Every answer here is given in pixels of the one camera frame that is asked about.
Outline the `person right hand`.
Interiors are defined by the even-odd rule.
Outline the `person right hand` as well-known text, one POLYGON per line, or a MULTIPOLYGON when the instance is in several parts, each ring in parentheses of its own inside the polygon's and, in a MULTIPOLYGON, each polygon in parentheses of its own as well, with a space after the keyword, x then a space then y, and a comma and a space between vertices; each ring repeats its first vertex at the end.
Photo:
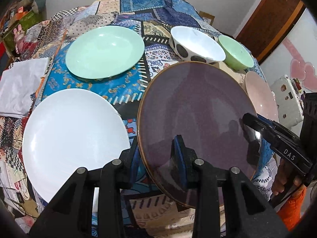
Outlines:
MULTIPOLYGON (((291 171, 292 165, 281 158, 278 171, 271 188, 275 196, 285 190, 285 185, 290 180, 291 171)), ((297 191, 294 191, 294 193, 292 194, 293 198, 300 196, 302 192, 306 189, 306 187, 301 183, 301 179, 299 177, 295 177, 293 179, 293 185, 298 188, 297 191)))

